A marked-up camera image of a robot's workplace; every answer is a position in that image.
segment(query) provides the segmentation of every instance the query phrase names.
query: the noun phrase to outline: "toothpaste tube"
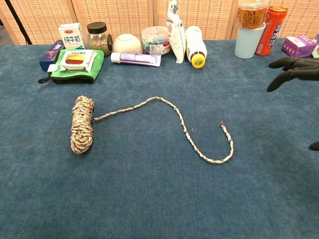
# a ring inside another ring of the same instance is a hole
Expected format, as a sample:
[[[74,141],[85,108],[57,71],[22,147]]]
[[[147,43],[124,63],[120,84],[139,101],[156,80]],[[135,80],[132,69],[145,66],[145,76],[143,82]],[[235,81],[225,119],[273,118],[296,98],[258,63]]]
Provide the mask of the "toothpaste tube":
[[[160,66],[161,55],[145,55],[133,53],[112,52],[111,61],[113,63],[141,65],[141,66]]]

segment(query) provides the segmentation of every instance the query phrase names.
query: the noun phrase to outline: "orange can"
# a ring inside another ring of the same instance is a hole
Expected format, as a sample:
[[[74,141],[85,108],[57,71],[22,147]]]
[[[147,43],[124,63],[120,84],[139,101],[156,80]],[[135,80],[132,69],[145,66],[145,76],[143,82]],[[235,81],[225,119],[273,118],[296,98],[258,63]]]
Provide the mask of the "orange can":
[[[266,13],[266,27],[258,43],[256,54],[268,56],[274,46],[288,9],[283,6],[271,6]]]

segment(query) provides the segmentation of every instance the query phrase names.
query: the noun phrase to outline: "plastic bag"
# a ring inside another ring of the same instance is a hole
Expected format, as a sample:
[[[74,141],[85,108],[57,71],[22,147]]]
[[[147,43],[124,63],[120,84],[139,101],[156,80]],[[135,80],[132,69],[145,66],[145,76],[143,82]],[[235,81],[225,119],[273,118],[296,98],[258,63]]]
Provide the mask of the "plastic bag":
[[[178,6],[176,0],[170,1],[166,18],[169,43],[177,58],[176,63],[182,63],[186,51],[185,30],[184,24],[177,12]]]

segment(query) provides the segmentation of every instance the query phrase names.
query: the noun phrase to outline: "wet wipes package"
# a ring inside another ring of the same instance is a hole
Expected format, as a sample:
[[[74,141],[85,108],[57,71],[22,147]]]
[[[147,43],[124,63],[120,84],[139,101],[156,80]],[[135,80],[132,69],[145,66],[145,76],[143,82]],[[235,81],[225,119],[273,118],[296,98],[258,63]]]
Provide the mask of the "wet wipes package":
[[[317,44],[306,36],[289,36],[286,38],[282,51],[289,56],[311,56]]]
[[[67,51],[60,63],[60,70],[90,72],[96,55],[93,50]]]
[[[59,32],[65,49],[85,49],[83,33],[79,23],[62,24],[59,26]]]

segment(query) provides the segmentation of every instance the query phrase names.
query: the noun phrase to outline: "braided rope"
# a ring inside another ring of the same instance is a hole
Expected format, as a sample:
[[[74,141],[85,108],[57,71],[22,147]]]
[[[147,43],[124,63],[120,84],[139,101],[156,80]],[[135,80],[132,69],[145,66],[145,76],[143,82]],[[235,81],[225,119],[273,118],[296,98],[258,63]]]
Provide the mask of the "braided rope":
[[[229,147],[230,147],[230,152],[229,155],[226,156],[224,159],[222,160],[213,160],[211,158],[207,158],[195,145],[195,143],[193,142],[193,140],[191,139],[187,128],[185,126],[185,122],[184,119],[181,115],[181,113],[179,112],[179,109],[172,104],[171,102],[165,100],[162,97],[151,97],[149,99],[147,99],[146,101],[135,105],[133,107],[129,107],[126,109],[122,109],[122,110],[118,110],[118,111],[114,111],[114,112],[110,112],[107,113],[103,116],[97,117],[92,119],[92,112],[93,112],[93,108],[94,108],[94,103],[92,101],[92,99],[89,99],[85,96],[80,96],[77,98],[76,102],[75,102],[75,106],[72,109],[72,115],[73,115],[73,119],[72,119],[72,128],[71,128],[71,148],[72,151],[76,154],[81,154],[85,151],[87,151],[89,149],[89,147],[92,144],[93,141],[93,129],[91,127],[91,119],[92,122],[98,121],[98,120],[102,120],[104,118],[107,118],[109,116],[114,116],[117,115],[119,113],[124,113],[127,111],[133,111],[139,107],[144,106],[145,104],[147,104],[148,102],[152,101],[152,100],[159,100],[164,102],[165,104],[171,106],[176,113],[179,116],[179,119],[181,121],[181,125],[183,127],[183,131],[186,135],[186,138],[188,139],[188,141],[190,142],[190,144],[193,146],[194,150],[196,151],[196,153],[205,161],[209,162],[209,163],[213,163],[213,164],[222,164],[226,161],[228,161],[234,154],[234,142],[231,139],[231,136],[229,134],[229,132],[227,131],[227,128],[225,126],[225,124],[223,122],[221,122],[219,124],[219,126],[221,127],[221,129],[224,131],[227,140],[229,142]]]

